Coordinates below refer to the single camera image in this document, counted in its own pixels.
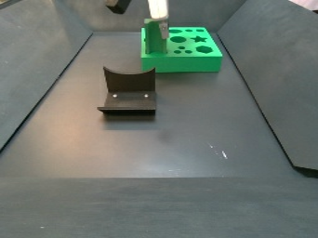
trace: green shape sorter block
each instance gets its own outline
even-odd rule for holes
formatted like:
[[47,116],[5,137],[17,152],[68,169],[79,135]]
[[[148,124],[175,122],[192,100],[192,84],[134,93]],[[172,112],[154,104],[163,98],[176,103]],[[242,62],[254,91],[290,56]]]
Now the green shape sorter block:
[[222,53],[204,27],[170,27],[168,53],[146,54],[146,31],[142,29],[142,69],[158,73],[218,72]]

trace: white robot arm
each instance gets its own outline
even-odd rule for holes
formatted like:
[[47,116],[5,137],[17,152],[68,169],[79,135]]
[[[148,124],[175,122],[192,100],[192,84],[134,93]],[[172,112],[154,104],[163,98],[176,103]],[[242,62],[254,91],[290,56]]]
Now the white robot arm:
[[[105,0],[105,6],[116,14],[124,14],[132,0]],[[148,0],[151,20],[159,22],[162,38],[168,38],[168,0]]]

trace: black bracket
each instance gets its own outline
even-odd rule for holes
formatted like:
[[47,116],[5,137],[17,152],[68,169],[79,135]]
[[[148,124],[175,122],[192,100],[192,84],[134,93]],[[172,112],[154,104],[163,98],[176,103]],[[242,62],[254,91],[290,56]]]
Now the black bracket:
[[104,67],[108,93],[104,113],[155,113],[155,69],[144,73],[117,73]]

